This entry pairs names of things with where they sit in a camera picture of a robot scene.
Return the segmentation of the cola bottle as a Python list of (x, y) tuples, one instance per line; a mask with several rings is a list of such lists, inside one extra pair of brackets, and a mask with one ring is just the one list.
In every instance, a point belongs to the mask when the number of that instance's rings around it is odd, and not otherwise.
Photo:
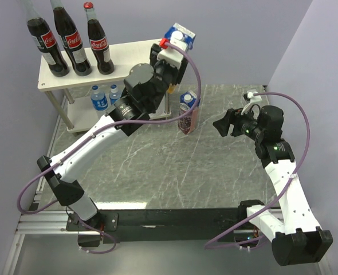
[(93, 3), (85, 2), (84, 10), (87, 16), (89, 43), (97, 61), (98, 71), (104, 75), (111, 74), (115, 68), (110, 55), (109, 43), (97, 19)]
[(35, 9), (32, 1), (20, 1), (26, 16), (26, 24), (30, 35), (51, 73), (63, 77), (69, 73), (69, 68), (62, 57), (57, 40), (45, 19)]
[(70, 58), (75, 74), (78, 76), (89, 75), (92, 72), (92, 68), (87, 59), (82, 39), (74, 21), (65, 10), (61, 1), (51, 0), (50, 4), (53, 9), (57, 33), (61, 39), (64, 50)]

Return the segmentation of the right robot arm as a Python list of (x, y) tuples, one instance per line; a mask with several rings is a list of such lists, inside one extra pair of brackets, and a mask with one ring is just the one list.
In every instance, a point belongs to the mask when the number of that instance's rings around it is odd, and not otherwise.
[(255, 151), (275, 189), (283, 220), (276, 218), (269, 206), (244, 201), (239, 206), (237, 224), (218, 235), (253, 225), (271, 242), (276, 262), (281, 266), (319, 262), (333, 243), (313, 215), (297, 175), (297, 163), (290, 144), (282, 135), (284, 112), (266, 105), (257, 118), (251, 108), (228, 109), (223, 118), (213, 122), (222, 137), (245, 135), (254, 141)]

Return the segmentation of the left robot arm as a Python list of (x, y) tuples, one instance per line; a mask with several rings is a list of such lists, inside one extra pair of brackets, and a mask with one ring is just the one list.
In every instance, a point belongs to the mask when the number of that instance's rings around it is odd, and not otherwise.
[(70, 208), (87, 230), (100, 229), (103, 219), (97, 206), (77, 181), (78, 174), (105, 149), (126, 139), (151, 122), (167, 91), (179, 84), (191, 48), (161, 40), (153, 44), (150, 62), (135, 65), (124, 79), (123, 95), (78, 141), (58, 155), (38, 159), (41, 174), (58, 203)]

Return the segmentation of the water bottle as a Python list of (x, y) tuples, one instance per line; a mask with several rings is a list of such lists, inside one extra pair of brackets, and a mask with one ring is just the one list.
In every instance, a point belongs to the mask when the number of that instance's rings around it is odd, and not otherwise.
[(97, 85), (92, 86), (91, 102), (98, 118), (102, 117), (108, 109), (109, 104), (105, 92)]
[(109, 92), (109, 102), (110, 105), (114, 105), (114, 103), (121, 98), (122, 91), (119, 89), (119, 87), (116, 84), (112, 84), (110, 86), (110, 92)]

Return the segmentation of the orange juice carton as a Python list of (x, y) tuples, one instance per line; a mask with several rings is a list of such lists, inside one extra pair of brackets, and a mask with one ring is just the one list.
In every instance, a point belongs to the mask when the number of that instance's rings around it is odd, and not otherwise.
[[(176, 38), (177, 40), (187, 43), (188, 51), (192, 49), (195, 37), (196, 37), (195, 33), (186, 29), (185, 27), (183, 27), (178, 23), (174, 23), (164, 35), (164, 38), (168, 40), (173, 40), (174, 38)], [(167, 93), (172, 94), (176, 86), (177, 85), (170, 84)]]

